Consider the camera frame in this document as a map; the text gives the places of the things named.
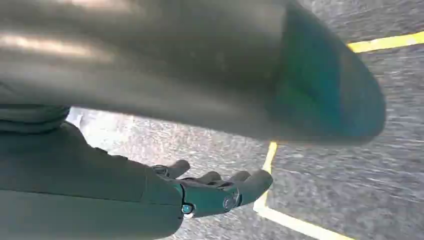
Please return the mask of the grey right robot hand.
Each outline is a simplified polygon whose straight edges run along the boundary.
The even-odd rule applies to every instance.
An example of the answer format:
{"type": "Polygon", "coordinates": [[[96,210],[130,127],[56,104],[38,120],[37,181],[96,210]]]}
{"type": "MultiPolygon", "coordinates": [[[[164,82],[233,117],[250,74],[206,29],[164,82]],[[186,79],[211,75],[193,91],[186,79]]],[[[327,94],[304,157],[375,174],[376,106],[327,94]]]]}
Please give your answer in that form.
{"type": "Polygon", "coordinates": [[[166,238],[273,182],[111,155],[71,107],[317,146],[365,144],[386,123],[376,78],[295,0],[3,0],[1,239],[166,238]]]}

